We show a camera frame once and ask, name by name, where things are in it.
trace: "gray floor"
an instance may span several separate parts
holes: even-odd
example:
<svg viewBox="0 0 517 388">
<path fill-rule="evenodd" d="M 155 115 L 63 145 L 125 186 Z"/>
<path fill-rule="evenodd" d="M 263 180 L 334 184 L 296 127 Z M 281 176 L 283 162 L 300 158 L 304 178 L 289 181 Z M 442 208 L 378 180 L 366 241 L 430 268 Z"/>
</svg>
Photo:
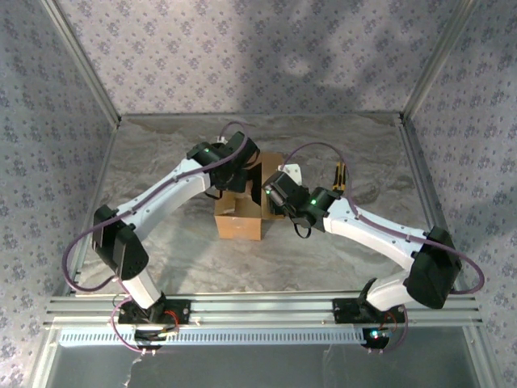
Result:
<svg viewBox="0 0 517 388">
<path fill-rule="evenodd" d="M 213 141 L 236 117 L 123 120 L 113 151 L 103 202 L 120 205 L 170 172 L 200 141 Z M 366 210 L 426 229 L 407 157 L 392 116 L 249 116 L 250 135 L 261 150 L 284 155 L 309 141 L 328 141 L 353 161 L 355 198 Z M 329 187 L 337 161 L 314 147 L 296 157 L 305 184 Z M 397 266 L 369 248 L 315 231 L 298 238 L 290 221 L 264 227 L 262 242 L 220 240 L 213 200 L 198 196 L 171 214 L 145 241 L 149 269 L 166 293 L 361 289 Z M 88 251 L 81 282 L 96 285 L 110 275 Z M 106 293 L 119 292 L 117 285 Z"/>
</svg>

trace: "brown cardboard box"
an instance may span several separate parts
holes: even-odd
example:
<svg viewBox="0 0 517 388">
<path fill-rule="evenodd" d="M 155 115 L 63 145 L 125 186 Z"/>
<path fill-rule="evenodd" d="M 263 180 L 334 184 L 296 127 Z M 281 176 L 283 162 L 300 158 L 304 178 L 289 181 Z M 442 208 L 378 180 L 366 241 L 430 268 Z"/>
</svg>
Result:
<svg viewBox="0 0 517 388">
<path fill-rule="evenodd" d="M 214 215 L 220 238 L 242 238 L 246 240 L 262 240 L 262 220 L 278 220 L 284 216 L 271 214 L 267 208 L 266 193 L 262 190 L 262 184 L 282 164 L 281 154 L 262 152 L 250 170 L 260 168 L 260 180 L 255 179 L 254 184 L 260 182 L 259 187 L 252 187 L 249 181 L 246 192 L 223 192 L 222 197 L 216 201 Z M 252 191 L 260 192 L 260 205 L 252 196 Z"/>
</svg>

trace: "white vent strip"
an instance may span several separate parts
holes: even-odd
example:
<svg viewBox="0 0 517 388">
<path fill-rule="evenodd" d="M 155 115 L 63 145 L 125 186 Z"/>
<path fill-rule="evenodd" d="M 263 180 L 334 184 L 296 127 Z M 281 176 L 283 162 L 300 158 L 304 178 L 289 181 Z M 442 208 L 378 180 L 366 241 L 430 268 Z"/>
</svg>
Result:
<svg viewBox="0 0 517 388">
<path fill-rule="evenodd" d="M 130 344 L 133 330 L 120 328 L 120 334 Z M 287 345 L 287 344 L 364 344 L 361 329 L 182 329 L 169 335 L 166 345 Z M 63 329 L 59 344 L 64 347 L 117 345 L 120 341 L 107 328 Z"/>
</svg>

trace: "aluminum rail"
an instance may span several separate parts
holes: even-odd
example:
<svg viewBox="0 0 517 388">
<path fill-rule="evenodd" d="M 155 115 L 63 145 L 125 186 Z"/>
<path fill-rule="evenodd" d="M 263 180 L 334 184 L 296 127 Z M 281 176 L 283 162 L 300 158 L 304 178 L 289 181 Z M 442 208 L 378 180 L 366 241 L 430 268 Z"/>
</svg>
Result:
<svg viewBox="0 0 517 388">
<path fill-rule="evenodd" d="M 367 324 L 334 323 L 332 300 L 358 296 L 358 292 L 334 291 L 184 294 L 168 296 L 167 299 L 191 301 L 190 322 L 183 326 L 192 329 L 370 327 Z M 116 295 L 54 297 L 48 304 L 44 326 L 104 327 L 113 310 L 113 303 L 122 298 Z M 472 296 L 451 295 L 441 310 L 431 310 L 416 302 L 408 303 L 407 309 L 412 327 L 482 324 L 476 299 Z"/>
</svg>

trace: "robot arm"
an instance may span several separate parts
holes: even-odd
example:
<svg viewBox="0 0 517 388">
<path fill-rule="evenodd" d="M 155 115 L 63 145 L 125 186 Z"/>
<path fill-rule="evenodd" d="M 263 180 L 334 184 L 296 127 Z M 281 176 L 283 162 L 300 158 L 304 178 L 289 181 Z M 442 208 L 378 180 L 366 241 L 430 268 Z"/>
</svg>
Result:
<svg viewBox="0 0 517 388">
<path fill-rule="evenodd" d="M 203 167 L 228 158 L 245 139 L 245 135 L 239 132 L 226 144 L 200 143 L 170 174 L 138 197 L 118 209 L 103 205 L 95 212 L 95 225 L 117 214 L 129 213 L 122 220 L 94 232 L 92 243 L 94 250 L 118 276 L 138 305 L 138 314 L 144 320 L 158 322 L 163 315 L 166 299 L 149 275 L 149 256 L 142 242 L 168 214 L 209 188 L 244 192 L 248 161 L 259 152 L 250 139 L 231 161 L 210 170 Z"/>
<path fill-rule="evenodd" d="M 356 208 L 376 224 L 406 234 L 406 238 L 394 238 L 357 218 L 349 201 L 339 193 L 325 188 L 316 188 L 309 193 L 307 188 L 300 186 L 283 171 L 277 171 L 263 188 L 275 206 L 286 213 L 296 226 L 350 238 L 402 267 L 402 271 L 395 275 L 372 279 L 366 284 L 357 301 L 358 310 L 363 316 L 376 316 L 413 300 L 433 309 L 443 307 L 461 269 L 460 260 L 446 251 L 412 242 L 410 236 L 453 247 L 445 230 L 435 227 L 428 234 L 424 230 L 402 226 Z"/>
</svg>

